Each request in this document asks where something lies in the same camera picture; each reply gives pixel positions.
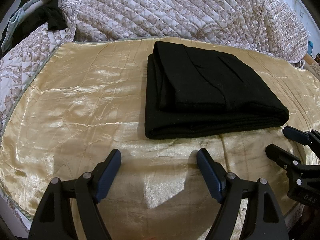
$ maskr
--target metal rivet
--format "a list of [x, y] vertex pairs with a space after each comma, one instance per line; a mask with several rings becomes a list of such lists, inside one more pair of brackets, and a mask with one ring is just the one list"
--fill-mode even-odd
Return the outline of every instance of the metal rivet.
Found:
[[259, 181], [263, 185], [266, 185], [268, 183], [268, 181], [265, 178], [260, 178]]
[[229, 179], [235, 179], [235, 178], [236, 178], [236, 175], [235, 175], [233, 172], [228, 172], [228, 173], [227, 173], [227, 177], [228, 177]]
[[91, 172], [86, 172], [82, 175], [82, 177], [84, 177], [85, 179], [89, 179], [91, 178]]
[[57, 184], [59, 182], [59, 179], [58, 178], [53, 178], [52, 180], [51, 180], [51, 183], [52, 184]]

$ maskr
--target satin fabric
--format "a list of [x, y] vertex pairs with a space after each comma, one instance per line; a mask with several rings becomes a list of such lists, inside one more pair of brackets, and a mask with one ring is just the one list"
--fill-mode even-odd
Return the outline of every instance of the satin fabric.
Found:
[[[196, 151], [205, 147], [215, 161], [240, 178], [266, 178], [283, 213], [289, 212], [295, 202], [286, 196], [285, 171], [266, 157], [265, 147], [274, 143], [307, 164], [316, 164], [317, 158], [309, 148], [287, 140], [281, 127], [192, 139], [145, 137], [147, 58], [156, 40], [237, 56], [289, 109], [288, 125], [320, 130], [319, 81], [284, 60], [169, 37], [71, 42], [55, 52], [7, 124], [0, 148], [4, 191], [34, 215], [53, 177], [78, 178], [118, 148], [120, 170], [107, 198], [98, 205], [113, 240], [203, 240], [220, 207], [196, 165]], [[75, 201], [72, 209], [79, 239], [85, 239]], [[243, 201], [232, 239], [239, 237], [245, 210]]]

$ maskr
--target folded black cloth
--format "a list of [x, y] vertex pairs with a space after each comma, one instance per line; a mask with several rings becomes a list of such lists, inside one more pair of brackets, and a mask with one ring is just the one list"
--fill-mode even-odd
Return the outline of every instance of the folded black cloth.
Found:
[[288, 109], [237, 57], [157, 41], [148, 57], [145, 134], [193, 138], [278, 127]]

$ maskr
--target blue clamp pad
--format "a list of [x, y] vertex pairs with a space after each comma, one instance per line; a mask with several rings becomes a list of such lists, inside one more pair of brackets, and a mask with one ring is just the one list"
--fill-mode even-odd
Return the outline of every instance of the blue clamp pad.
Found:
[[283, 134], [290, 140], [296, 141], [302, 145], [309, 145], [311, 140], [308, 133], [300, 131], [294, 127], [287, 125], [283, 128]]
[[96, 182], [97, 184], [97, 191], [95, 200], [96, 203], [99, 203], [102, 199], [104, 199], [108, 191], [111, 187], [111, 184], [120, 168], [121, 165], [121, 153], [118, 149], [113, 149], [105, 162], [99, 163], [95, 170], [92, 172], [94, 176], [98, 177], [98, 181]]
[[224, 190], [227, 186], [225, 169], [211, 158], [205, 148], [198, 151], [197, 163], [211, 196], [222, 203], [225, 198]]

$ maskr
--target blue object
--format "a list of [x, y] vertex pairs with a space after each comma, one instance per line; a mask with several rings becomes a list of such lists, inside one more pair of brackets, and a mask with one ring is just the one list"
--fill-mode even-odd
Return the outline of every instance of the blue object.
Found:
[[222, 183], [218, 178], [202, 149], [197, 153], [197, 163], [211, 196], [219, 203], [222, 203], [224, 199], [222, 190], [225, 189], [226, 184]]
[[308, 145], [310, 143], [309, 135], [306, 132], [300, 131], [291, 126], [286, 126], [283, 128], [283, 135], [286, 138], [296, 141], [302, 145]]
[[312, 53], [312, 48], [313, 48], [313, 43], [312, 43], [312, 41], [309, 41], [307, 54], [309, 54], [310, 56]]
[[104, 199], [108, 191], [111, 187], [111, 184], [120, 168], [121, 165], [121, 153], [119, 150], [116, 150], [114, 155], [112, 156], [108, 166], [104, 170], [102, 176], [100, 177], [97, 185], [97, 193], [95, 195], [95, 199], [97, 203], [99, 203], [102, 199]]
[[5, 52], [7, 49], [10, 48], [12, 44], [13, 33], [15, 29], [19, 26], [19, 24], [23, 21], [25, 10], [27, 10], [31, 5], [38, 2], [40, 0], [29, 0], [26, 2], [16, 13], [11, 17], [7, 27], [7, 33], [5, 38], [1, 44], [2, 52]]

